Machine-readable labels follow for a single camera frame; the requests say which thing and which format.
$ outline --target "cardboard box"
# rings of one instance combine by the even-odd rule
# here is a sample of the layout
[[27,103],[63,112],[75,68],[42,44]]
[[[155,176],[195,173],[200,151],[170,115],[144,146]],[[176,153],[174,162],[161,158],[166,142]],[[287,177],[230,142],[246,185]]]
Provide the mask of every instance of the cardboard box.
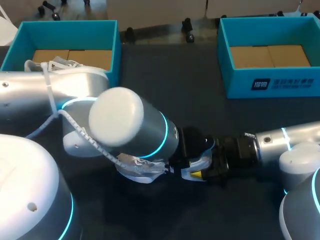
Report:
[[237,69],[274,67],[266,46],[234,46],[230,48],[230,51],[234,66]]
[[320,24],[306,17],[221,18],[227,98],[320,97]]
[[74,50],[85,50],[86,56],[79,62],[105,69],[109,86],[118,86],[121,42],[115,20],[23,22],[0,70],[24,71],[26,60],[68,59],[69,51]]
[[236,69],[310,67],[301,45],[233,46],[230,51]]
[[301,45],[268,46],[274,67],[311,67]]
[[49,62],[56,56],[67,59],[69,50],[35,50],[32,61],[35,63]]
[[111,50],[71,50],[68,60],[76,61],[80,64],[110,70],[112,61]]

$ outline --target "logo on box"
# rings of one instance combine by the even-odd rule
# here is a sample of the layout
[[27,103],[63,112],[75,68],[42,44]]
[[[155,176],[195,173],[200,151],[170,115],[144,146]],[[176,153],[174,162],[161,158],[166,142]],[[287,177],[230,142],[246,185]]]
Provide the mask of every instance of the logo on box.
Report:
[[251,90],[266,90],[268,89],[270,78],[257,78],[253,81]]

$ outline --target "robotic arm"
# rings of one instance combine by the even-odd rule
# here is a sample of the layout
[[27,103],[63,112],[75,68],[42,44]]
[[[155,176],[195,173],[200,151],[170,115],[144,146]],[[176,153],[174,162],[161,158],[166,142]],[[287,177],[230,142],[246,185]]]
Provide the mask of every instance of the robotic arm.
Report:
[[[162,162],[166,172],[174,172],[187,180],[223,181],[231,168],[279,162],[284,189],[289,191],[279,210],[285,239],[320,238],[320,177],[317,175],[320,121],[257,134],[245,133],[239,138],[214,139],[203,136],[194,127],[176,127],[163,113],[126,88],[109,89],[91,104],[83,116],[87,119],[84,128],[99,143],[122,153],[118,158],[127,163],[138,166],[146,160],[154,164]],[[75,117],[70,109],[65,110]],[[164,173],[136,174],[116,168],[125,177],[140,183],[150,183]]]
[[[231,168],[279,161],[284,186],[289,191],[280,208],[280,225],[286,240],[303,239],[306,232],[309,234],[304,235],[307,239],[320,238],[320,179],[317,177],[320,122],[257,134],[245,133],[239,138],[213,138],[202,135],[195,127],[175,126],[129,89],[116,87],[104,91],[108,87],[105,76],[101,75],[101,87],[97,88],[95,76],[91,73],[80,75],[83,76],[82,92],[69,92],[72,87],[66,88],[66,92],[59,87],[59,84],[65,86],[64,82],[70,81],[71,75],[65,80],[56,75],[50,77],[55,99],[61,104],[60,113],[66,116],[63,118],[63,145],[68,154],[86,158],[105,155],[115,162],[108,153],[111,152],[121,162],[116,164],[116,169],[140,183],[151,183],[168,172],[192,181],[224,181]],[[19,92],[23,77],[5,77],[1,81],[4,98],[0,100],[5,104],[0,111],[4,121],[20,118],[21,114],[27,116],[28,110],[41,109],[38,114],[50,112],[46,97],[18,100],[47,94],[45,84]],[[43,81],[43,76],[38,78],[38,82]]]

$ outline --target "small hole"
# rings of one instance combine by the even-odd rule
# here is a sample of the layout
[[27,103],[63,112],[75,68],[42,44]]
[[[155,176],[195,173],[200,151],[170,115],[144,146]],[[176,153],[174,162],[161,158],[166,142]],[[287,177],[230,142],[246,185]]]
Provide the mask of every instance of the small hole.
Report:
[[270,143],[271,138],[267,136],[267,137],[265,137],[265,138],[263,139],[263,141],[264,141],[265,143]]
[[36,212],[38,210],[37,206],[33,202],[30,202],[27,207],[31,212]]

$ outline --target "white cylindrical joint cap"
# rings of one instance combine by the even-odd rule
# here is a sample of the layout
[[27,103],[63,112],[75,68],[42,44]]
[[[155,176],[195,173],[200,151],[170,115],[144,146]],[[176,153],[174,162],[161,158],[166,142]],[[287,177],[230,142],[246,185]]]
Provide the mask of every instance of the white cylindrical joint cap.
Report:
[[141,98],[124,87],[114,87],[103,92],[89,113],[93,138],[111,148],[130,142],[139,132],[143,120]]

